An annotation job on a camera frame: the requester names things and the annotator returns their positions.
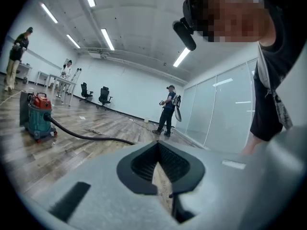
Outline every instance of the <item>white label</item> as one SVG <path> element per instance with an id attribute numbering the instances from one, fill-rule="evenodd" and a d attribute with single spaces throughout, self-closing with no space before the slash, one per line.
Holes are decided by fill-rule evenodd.
<path id="1" fill-rule="evenodd" d="M 240 170 L 243 170 L 246 166 L 245 163 L 239 163 L 239 162 L 230 161 L 230 160 L 223 160 L 222 164 L 229 166 L 229 167 L 236 168 L 236 169 L 240 169 Z"/>

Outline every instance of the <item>wet/dry vacuum cleaner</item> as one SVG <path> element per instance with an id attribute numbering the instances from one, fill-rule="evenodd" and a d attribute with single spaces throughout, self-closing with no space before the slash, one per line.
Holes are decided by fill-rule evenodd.
<path id="1" fill-rule="evenodd" d="M 51 122 L 44 119 L 44 115 L 50 115 L 52 111 L 51 102 L 45 93 L 22 92 L 20 107 L 20 124 L 24 125 L 37 142 L 51 132 L 54 132 L 54 136 L 57 135 L 56 129 L 51 127 Z"/>
<path id="2" fill-rule="evenodd" d="M 36 142 L 40 142 L 41 138 L 48 136 L 51 132 L 54 132 L 54 136 L 57 136 L 57 131 L 54 127 L 51 127 L 51 123 L 59 127 L 64 132 L 75 136 L 80 139 L 87 140 L 114 140 L 124 142 L 130 145 L 134 145 L 133 142 L 128 140 L 112 138 L 112 137 L 87 137 L 81 136 L 71 132 L 55 119 L 51 117 L 52 105 L 45 93 L 28 93 L 21 92 L 20 95 L 20 111 L 19 111 L 19 125 L 24 126 L 29 134 L 34 137 Z"/>

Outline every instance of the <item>white table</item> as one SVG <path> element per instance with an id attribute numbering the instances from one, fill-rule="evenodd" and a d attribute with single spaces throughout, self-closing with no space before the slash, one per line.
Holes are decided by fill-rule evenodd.
<path id="1" fill-rule="evenodd" d="M 44 75 L 44 76 L 47 77 L 47 78 L 46 78 L 46 81 L 45 81 L 45 85 L 44 85 L 44 86 L 47 86 L 49 74 L 44 73 L 44 72 L 42 72 L 42 71 L 38 71 L 38 75 L 37 75 L 37 79 L 36 79 L 35 85 L 37 85 L 37 82 L 38 82 L 38 80 L 39 80 L 39 76 L 40 76 L 40 75 Z"/>
<path id="2" fill-rule="evenodd" d="M 27 79 L 28 79 L 28 80 L 27 80 L 27 84 L 28 84 L 28 83 L 29 83 L 29 76 L 30 76 L 32 67 L 31 67 L 31 66 L 28 66 L 28 65 L 25 65 L 25 64 L 23 64 L 23 63 L 19 63 L 18 67 L 20 67 L 20 66 L 25 67 L 25 68 L 28 68 L 27 75 L 26 75 L 26 77 L 27 77 Z"/>
<path id="3" fill-rule="evenodd" d="M 61 83 L 62 83 L 62 84 L 66 84 L 66 86 L 65 86 L 65 88 L 64 88 L 64 92 L 62 93 L 62 96 L 61 96 L 61 101 L 62 101 L 62 102 L 64 102 L 65 95 L 66 95 L 66 90 L 67 90 L 70 86 L 72 86 L 71 98 L 70 98 L 70 101 L 69 101 L 69 106 L 71 106 L 71 101 L 72 101 L 73 93 L 74 93 L 74 91 L 75 91 L 76 83 L 71 82 L 71 81 L 68 81 L 68 80 L 65 80 L 64 78 L 61 78 L 61 77 L 59 77 L 59 76 L 50 74 L 50 76 L 49 76 L 49 81 L 48 81 L 47 86 L 46 86 L 46 89 L 45 89 L 45 93 L 48 92 L 48 87 L 49 87 L 49 85 L 50 85 L 51 78 L 54 78 L 54 84 L 53 84 L 52 91 L 51 91 L 51 98 L 50 98 L 50 101 L 52 101 L 52 99 L 53 99 L 54 90 L 55 90 L 55 88 L 56 88 L 57 82 L 59 82 L 59 86 L 61 85 Z"/>

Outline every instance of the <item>black pants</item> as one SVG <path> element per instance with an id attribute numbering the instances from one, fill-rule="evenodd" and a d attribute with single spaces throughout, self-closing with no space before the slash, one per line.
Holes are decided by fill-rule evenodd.
<path id="1" fill-rule="evenodd" d="M 166 122 L 166 129 L 168 133 L 171 133 L 171 127 L 172 127 L 172 116 L 174 113 L 173 108 L 164 108 L 159 122 L 158 130 L 161 131 L 163 129 L 163 126 Z"/>

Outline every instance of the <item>dark t-shirt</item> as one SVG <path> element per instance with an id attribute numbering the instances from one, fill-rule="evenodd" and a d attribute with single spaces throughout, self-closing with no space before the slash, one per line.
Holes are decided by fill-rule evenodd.
<path id="1" fill-rule="evenodd" d="M 297 33 L 296 22 L 287 20 L 278 8 L 266 4 L 274 22 L 276 40 L 272 46 L 261 50 L 267 65 L 270 87 L 266 88 L 260 80 L 258 67 L 255 69 L 256 108 L 251 133 L 269 141 L 279 133 L 283 126 L 292 126 L 289 114 L 276 93 L 276 88 L 284 80 L 297 60 L 305 39 Z"/>
<path id="2" fill-rule="evenodd" d="M 169 97 L 169 96 L 171 96 L 172 97 L 172 99 L 175 97 L 175 93 L 174 92 L 170 92 L 169 94 L 168 94 L 168 96 L 167 96 L 167 98 Z M 175 108 L 175 106 L 174 105 L 172 105 L 172 102 L 170 101 L 169 103 L 166 103 L 166 105 L 165 105 L 165 107 L 164 108 Z"/>
<path id="3" fill-rule="evenodd" d="M 24 38 L 24 33 L 20 34 L 17 39 L 14 42 L 14 45 L 19 43 L 20 46 L 18 49 L 12 48 L 10 51 L 10 59 L 11 60 L 21 60 L 21 57 L 23 56 L 23 47 L 25 49 L 28 49 L 29 40 L 28 38 Z"/>

